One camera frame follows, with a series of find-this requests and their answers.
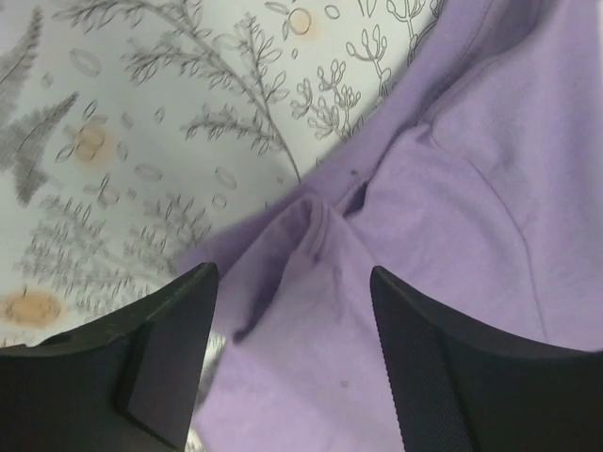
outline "fern illustration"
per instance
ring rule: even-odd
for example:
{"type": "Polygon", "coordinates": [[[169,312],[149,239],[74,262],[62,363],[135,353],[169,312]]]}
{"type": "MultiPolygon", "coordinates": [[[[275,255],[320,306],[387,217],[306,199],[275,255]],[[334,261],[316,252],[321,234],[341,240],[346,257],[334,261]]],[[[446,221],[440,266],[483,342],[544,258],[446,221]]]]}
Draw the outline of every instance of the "fern illustration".
{"type": "Polygon", "coordinates": [[[10,122],[23,85],[36,59],[42,14],[35,8],[24,35],[0,56],[0,172],[11,169],[17,201],[28,206],[33,195],[49,180],[40,162],[48,138],[74,104],[74,93],[63,102],[10,122]]]}
{"type": "Polygon", "coordinates": [[[112,252],[105,222],[93,220],[92,204],[48,196],[40,205],[44,220],[15,269],[38,283],[48,283],[65,298],[75,296],[75,310],[87,320],[106,315],[160,287],[161,279],[141,264],[112,252]]]}
{"type": "Polygon", "coordinates": [[[133,27],[145,14],[161,19],[171,31],[162,34],[155,47],[147,48],[134,40],[131,41],[134,51],[123,56],[132,81],[144,83],[162,68],[172,66],[179,70],[180,76],[205,80],[211,89],[220,88],[245,96],[256,112],[253,119],[226,119],[226,109],[220,112],[204,111],[190,124],[183,126],[183,131],[188,138],[202,128],[209,139],[217,138],[222,133],[252,138],[252,148],[259,154],[268,149],[285,153],[299,181],[301,175],[297,162],[271,112],[274,104],[283,101],[289,94],[283,88],[286,73],[280,72],[274,77],[269,74],[269,66],[281,57],[282,49],[274,45],[274,37],[267,36],[257,18],[251,14],[244,15],[234,26],[233,33],[209,40],[214,31],[201,28],[202,5],[202,0],[172,0],[161,5],[150,0],[82,0],[61,10],[54,18],[69,21],[72,26],[81,25],[84,32],[102,28],[115,17],[123,17],[133,27]],[[192,51],[183,50],[181,38],[190,41],[192,51]],[[237,53],[246,71],[235,71],[222,54],[223,51],[237,53]]]}

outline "black object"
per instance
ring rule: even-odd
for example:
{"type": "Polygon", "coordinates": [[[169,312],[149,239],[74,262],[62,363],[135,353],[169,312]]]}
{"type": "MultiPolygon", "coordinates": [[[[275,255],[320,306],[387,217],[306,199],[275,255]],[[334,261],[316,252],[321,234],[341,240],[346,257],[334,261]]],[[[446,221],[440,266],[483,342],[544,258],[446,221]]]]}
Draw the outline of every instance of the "black object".
{"type": "Polygon", "coordinates": [[[603,450],[602,352],[497,330],[381,267],[371,293],[406,452],[603,450]]]}
{"type": "Polygon", "coordinates": [[[0,349],[0,451],[184,450],[217,289],[201,265],[37,347],[0,349]]]}

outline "lavender shirt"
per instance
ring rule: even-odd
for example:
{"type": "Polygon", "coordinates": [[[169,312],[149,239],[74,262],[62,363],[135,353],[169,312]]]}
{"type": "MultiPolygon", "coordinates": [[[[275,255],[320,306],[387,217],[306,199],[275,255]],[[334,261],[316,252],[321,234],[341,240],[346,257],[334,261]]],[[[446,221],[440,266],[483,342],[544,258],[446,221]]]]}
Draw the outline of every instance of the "lavender shirt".
{"type": "Polygon", "coordinates": [[[219,265],[212,452],[403,450],[371,310],[385,266],[495,327],[603,347],[603,93],[594,0],[448,0],[368,125],[219,265]]]}

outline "plant sketch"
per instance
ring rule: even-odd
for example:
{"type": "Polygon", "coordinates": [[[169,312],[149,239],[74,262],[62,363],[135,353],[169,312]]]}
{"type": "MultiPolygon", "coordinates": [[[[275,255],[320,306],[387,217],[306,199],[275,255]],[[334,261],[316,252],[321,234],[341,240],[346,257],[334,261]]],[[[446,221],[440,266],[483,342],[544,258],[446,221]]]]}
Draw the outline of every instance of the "plant sketch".
{"type": "Polygon", "coordinates": [[[111,205],[115,205],[119,202],[121,192],[120,190],[112,186],[109,182],[111,180],[111,174],[105,174],[103,180],[98,186],[92,184],[86,184],[82,190],[87,195],[93,195],[96,197],[96,202],[102,209],[107,209],[111,205]]]}
{"type": "Polygon", "coordinates": [[[134,173],[144,182],[159,182],[163,178],[161,169],[148,163],[136,165],[134,173]]]}
{"type": "Polygon", "coordinates": [[[382,68],[381,61],[385,56],[387,50],[387,38],[382,36],[379,25],[375,25],[372,33],[372,41],[374,44],[374,50],[372,50],[371,42],[368,40],[368,32],[366,29],[362,30],[361,43],[365,51],[360,52],[356,49],[354,44],[350,41],[346,43],[346,50],[350,57],[359,59],[360,61],[372,63],[375,68],[375,72],[379,77],[379,98],[380,100],[387,97],[387,82],[389,82],[392,76],[392,70],[389,68],[382,68]]]}
{"type": "Polygon", "coordinates": [[[377,6],[377,0],[356,0],[363,16],[372,17],[377,6]]]}
{"type": "Polygon", "coordinates": [[[341,17],[341,12],[335,5],[327,5],[324,7],[324,14],[332,21],[336,21],[341,17]]]}
{"type": "Polygon", "coordinates": [[[425,7],[426,0],[403,0],[403,11],[400,12],[398,7],[394,3],[394,0],[387,0],[387,12],[389,12],[397,21],[402,24],[406,24],[408,29],[408,36],[410,39],[408,56],[406,57],[406,64],[410,66],[416,57],[416,52],[425,40],[425,38],[433,30],[437,21],[442,15],[444,8],[444,0],[432,0],[430,3],[430,9],[432,10],[433,20],[425,26],[419,34],[416,33],[415,27],[413,26],[413,20],[417,18],[423,8],[425,7]]]}
{"type": "Polygon", "coordinates": [[[330,70],[331,74],[327,75],[324,68],[318,66],[318,91],[332,93],[333,103],[329,104],[324,95],[316,98],[310,80],[304,78],[297,86],[297,92],[303,100],[291,102],[292,115],[296,120],[307,117],[308,125],[316,129],[314,135],[318,140],[331,134],[346,140],[362,125],[362,118],[352,125],[350,114],[360,101],[361,93],[342,84],[346,72],[345,61],[334,59],[330,70]]]}
{"type": "Polygon", "coordinates": [[[303,36],[312,26],[312,14],[305,8],[293,8],[289,9],[287,5],[279,2],[266,2],[266,8],[270,9],[277,14],[285,16],[283,24],[281,25],[281,32],[283,33],[283,40],[287,40],[290,33],[294,35],[303,36]]]}
{"type": "Polygon", "coordinates": [[[180,75],[205,80],[211,89],[220,88],[247,97],[255,110],[250,118],[241,118],[233,105],[226,105],[218,112],[206,105],[201,115],[183,127],[186,136],[194,137],[202,128],[210,139],[224,133],[250,139],[260,154],[269,149],[284,152],[299,181],[300,170],[271,112],[271,106],[289,94],[283,88],[286,73],[272,76],[270,70],[283,51],[274,46],[274,37],[267,36],[255,16],[246,14],[234,26],[233,34],[222,34],[211,40],[209,37],[215,35],[214,31],[201,27],[203,0],[171,0],[162,5],[154,5],[149,0],[82,0],[73,2],[54,17],[70,21],[72,26],[80,24],[85,32],[90,32],[109,24],[117,16],[136,27],[146,13],[163,20],[171,31],[164,33],[153,48],[130,40],[134,51],[123,58],[132,81],[144,83],[161,68],[172,66],[178,68],[180,75]],[[182,37],[192,43],[192,51],[186,51],[181,45],[182,37]],[[237,73],[222,55],[223,51],[235,52],[246,73],[237,73]]]}
{"type": "Polygon", "coordinates": [[[106,315],[150,294],[171,278],[173,256],[199,244],[210,229],[194,200],[168,194],[147,203],[143,228],[132,226],[122,252],[107,238],[104,220],[93,218],[92,203],[49,196],[41,203],[44,221],[15,265],[24,278],[48,283],[87,320],[106,315]]]}
{"type": "Polygon", "coordinates": [[[69,52],[69,60],[74,68],[87,77],[97,77],[103,69],[100,59],[85,49],[72,49],[69,52]]]}
{"type": "Polygon", "coordinates": [[[63,128],[69,143],[58,151],[55,163],[67,162],[73,156],[84,163],[94,161],[105,147],[106,132],[103,125],[108,117],[96,112],[98,102],[91,101],[82,113],[82,125],[75,128],[70,124],[63,128]]]}
{"type": "Polygon", "coordinates": [[[51,179],[41,167],[44,147],[77,98],[74,93],[56,105],[10,121],[37,56],[41,26],[41,9],[35,8],[24,35],[0,56],[0,172],[11,169],[17,201],[23,207],[51,179]]]}

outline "bed sheet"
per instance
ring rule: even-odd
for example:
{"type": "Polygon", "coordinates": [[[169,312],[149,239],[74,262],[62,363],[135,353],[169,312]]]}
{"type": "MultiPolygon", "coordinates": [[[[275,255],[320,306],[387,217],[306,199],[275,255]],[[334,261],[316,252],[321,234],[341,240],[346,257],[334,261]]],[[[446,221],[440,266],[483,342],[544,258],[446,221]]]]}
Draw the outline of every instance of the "bed sheet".
{"type": "Polygon", "coordinates": [[[286,193],[362,127],[443,6],[0,0],[0,345],[154,292],[174,256],[286,193]]]}

